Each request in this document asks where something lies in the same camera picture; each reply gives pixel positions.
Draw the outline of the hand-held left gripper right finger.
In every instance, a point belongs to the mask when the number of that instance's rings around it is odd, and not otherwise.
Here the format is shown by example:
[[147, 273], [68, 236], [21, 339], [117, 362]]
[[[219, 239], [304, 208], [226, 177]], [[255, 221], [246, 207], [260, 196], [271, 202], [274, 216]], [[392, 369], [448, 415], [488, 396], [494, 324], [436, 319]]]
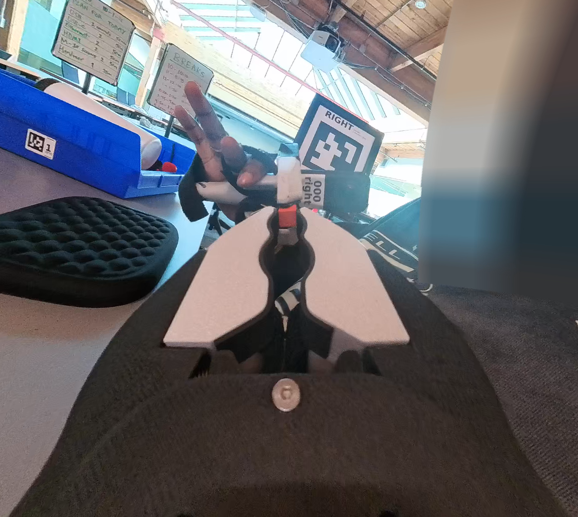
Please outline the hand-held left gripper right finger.
[[362, 243], [313, 211], [300, 212], [312, 262], [300, 285], [307, 350], [334, 364], [347, 351], [407, 345], [409, 334]]

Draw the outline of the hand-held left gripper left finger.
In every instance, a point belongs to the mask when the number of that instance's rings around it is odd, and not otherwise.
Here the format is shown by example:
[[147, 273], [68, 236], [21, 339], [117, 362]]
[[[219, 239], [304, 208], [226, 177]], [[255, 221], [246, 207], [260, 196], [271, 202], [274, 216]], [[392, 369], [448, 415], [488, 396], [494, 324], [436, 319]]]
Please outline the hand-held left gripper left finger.
[[165, 333], [166, 346], [217, 348], [266, 314], [272, 283], [262, 258], [275, 212], [264, 207], [210, 245]]

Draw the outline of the blue plastic bin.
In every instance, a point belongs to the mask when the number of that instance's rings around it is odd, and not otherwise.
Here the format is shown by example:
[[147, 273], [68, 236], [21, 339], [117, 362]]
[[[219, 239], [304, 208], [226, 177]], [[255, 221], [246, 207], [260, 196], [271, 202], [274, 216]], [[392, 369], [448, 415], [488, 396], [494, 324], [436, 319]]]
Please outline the blue plastic bin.
[[[141, 169], [140, 137], [1, 71], [1, 148], [123, 199], [175, 193], [193, 148], [159, 137], [152, 169]], [[161, 170], [173, 162], [177, 173]]]

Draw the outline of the person's right hand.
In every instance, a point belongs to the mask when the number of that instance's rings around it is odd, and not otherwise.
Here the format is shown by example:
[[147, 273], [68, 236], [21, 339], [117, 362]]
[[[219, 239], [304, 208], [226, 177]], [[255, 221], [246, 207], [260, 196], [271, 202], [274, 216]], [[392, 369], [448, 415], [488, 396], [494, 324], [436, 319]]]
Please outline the person's right hand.
[[177, 105], [174, 116], [195, 145], [208, 180], [225, 180], [222, 172], [222, 163], [225, 162], [238, 172], [240, 187], [249, 188], [260, 181], [266, 175], [266, 167], [262, 162], [249, 158], [242, 145], [227, 134], [199, 85], [189, 81], [184, 92], [194, 115]]

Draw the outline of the black framed marker sign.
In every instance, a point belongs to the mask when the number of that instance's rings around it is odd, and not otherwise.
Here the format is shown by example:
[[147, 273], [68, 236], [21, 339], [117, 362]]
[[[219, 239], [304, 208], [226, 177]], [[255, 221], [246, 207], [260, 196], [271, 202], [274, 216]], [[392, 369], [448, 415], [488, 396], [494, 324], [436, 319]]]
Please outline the black framed marker sign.
[[384, 133], [322, 94], [316, 94], [295, 142], [303, 170], [370, 175]]

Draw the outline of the white ceiling projector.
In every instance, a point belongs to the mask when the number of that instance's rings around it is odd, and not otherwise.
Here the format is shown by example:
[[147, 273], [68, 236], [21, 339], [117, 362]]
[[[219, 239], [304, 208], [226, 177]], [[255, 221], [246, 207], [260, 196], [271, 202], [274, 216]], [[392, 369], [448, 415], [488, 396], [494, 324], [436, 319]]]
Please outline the white ceiling projector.
[[338, 32], [337, 22], [321, 23], [307, 38], [301, 58], [317, 70], [329, 74], [343, 62], [346, 41]]

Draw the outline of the black dimpled wrist pad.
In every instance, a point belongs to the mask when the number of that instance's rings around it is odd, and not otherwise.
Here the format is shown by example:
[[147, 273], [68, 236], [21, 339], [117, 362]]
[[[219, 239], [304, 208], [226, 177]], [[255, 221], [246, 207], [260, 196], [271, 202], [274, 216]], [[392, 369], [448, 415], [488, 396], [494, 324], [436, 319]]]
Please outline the black dimpled wrist pad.
[[1, 293], [84, 308], [129, 304], [159, 283], [176, 227], [97, 197], [49, 200], [1, 214]]

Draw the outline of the whiteboard with red writing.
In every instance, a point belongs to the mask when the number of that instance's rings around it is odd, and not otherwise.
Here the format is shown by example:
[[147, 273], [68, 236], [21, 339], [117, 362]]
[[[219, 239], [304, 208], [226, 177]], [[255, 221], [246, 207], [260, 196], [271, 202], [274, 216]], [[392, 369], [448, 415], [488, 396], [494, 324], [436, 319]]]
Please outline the whiteboard with red writing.
[[206, 65], [192, 58], [173, 43], [165, 47], [153, 85], [148, 95], [148, 104], [163, 113], [174, 116], [175, 106], [186, 108], [189, 103], [185, 86], [194, 81], [203, 94], [207, 93], [214, 73]]

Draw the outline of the whiteboard with green writing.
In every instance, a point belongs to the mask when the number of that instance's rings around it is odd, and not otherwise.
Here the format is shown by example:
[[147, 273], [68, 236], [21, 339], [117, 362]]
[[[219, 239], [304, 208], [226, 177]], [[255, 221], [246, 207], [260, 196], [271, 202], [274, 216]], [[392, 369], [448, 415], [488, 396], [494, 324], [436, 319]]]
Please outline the whiteboard with green writing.
[[101, 0], [66, 0], [51, 54], [117, 86], [134, 23]]

